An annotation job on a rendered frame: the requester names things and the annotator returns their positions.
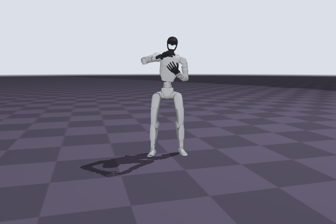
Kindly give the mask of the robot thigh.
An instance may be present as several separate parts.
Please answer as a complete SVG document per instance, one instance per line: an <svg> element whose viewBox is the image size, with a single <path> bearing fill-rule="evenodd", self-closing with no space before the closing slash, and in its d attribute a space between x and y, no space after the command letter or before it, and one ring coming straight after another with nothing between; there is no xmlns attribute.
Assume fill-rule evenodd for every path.
<svg viewBox="0 0 336 224"><path fill-rule="evenodd" d="M180 125L184 125L183 98L182 95L178 92L173 92L173 98L177 117L177 121L175 121L175 127L180 129Z"/></svg>
<svg viewBox="0 0 336 224"><path fill-rule="evenodd" d="M158 113L161 101L161 91L156 92L152 95L151 100L151 125L154 124L155 129L159 128Z"/></svg>

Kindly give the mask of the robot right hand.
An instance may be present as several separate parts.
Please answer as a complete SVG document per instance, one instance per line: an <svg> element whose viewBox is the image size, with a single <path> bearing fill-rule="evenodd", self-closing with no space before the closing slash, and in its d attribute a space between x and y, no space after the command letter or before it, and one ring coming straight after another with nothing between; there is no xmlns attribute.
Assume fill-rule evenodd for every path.
<svg viewBox="0 0 336 224"><path fill-rule="evenodd" d="M156 59L161 58L161 59L163 60L163 58L165 58L165 57L173 57L173 56L171 56L171 55L174 55L174 56L175 56L175 54L174 54L173 52L171 52L171 51L166 51L166 52L164 52L164 53L162 53L162 54L159 54L159 55L156 56L155 58L156 58Z"/></svg>

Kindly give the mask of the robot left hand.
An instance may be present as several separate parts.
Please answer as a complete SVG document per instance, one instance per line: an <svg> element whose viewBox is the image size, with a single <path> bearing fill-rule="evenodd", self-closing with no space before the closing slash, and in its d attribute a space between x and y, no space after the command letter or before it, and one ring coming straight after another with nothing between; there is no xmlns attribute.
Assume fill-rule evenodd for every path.
<svg viewBox="0 0 336 224"><path fill-rule="evenodd" d="M178 68L179 68L179 64L176 63L176 64L177 64L177 67L176 67L176 65L174 64L174 62L172 62L172 63L173 63L173 65L174 65L174 67L173 67L173 65L170 63L171 66L172 66L173 68L172 68L169 64L168 64L168 65L169 65L169 67L170 67L171 69L170 69L168 66L167 66L167 68L168 68L172 73L174 73L175 75L178 74L178 73L180 73L180 71L179 71L179 69L178 69Z"/></svg>

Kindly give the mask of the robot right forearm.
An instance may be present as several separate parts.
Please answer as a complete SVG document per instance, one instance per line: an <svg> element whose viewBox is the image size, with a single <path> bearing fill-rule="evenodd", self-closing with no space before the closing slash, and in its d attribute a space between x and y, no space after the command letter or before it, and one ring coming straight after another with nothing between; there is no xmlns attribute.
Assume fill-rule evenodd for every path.
<svg viewBox="0 0 336 224"><path fill-rule="evenodd" d="M156 59L155 57L156 56L147 56L147 57L142 57L142 59L145 58L145 60L146 60L147 63L156 62L156 61L160 62L161 61L161 58Z"/></svg>

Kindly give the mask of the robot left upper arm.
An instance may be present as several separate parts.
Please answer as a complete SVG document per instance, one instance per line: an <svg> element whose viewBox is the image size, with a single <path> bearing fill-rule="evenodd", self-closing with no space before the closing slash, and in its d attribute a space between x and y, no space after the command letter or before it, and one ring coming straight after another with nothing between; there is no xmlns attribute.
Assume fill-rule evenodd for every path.
<svg viewBox="0 0 336 224"><path fill-rule="evenodd" d="M182 64L182 73L185 75L188 75L188 67L187 67L187 61L186 58L184 57L180 57L180 63ZM183 81L187 81L187 80L183 80Z"/></svg>

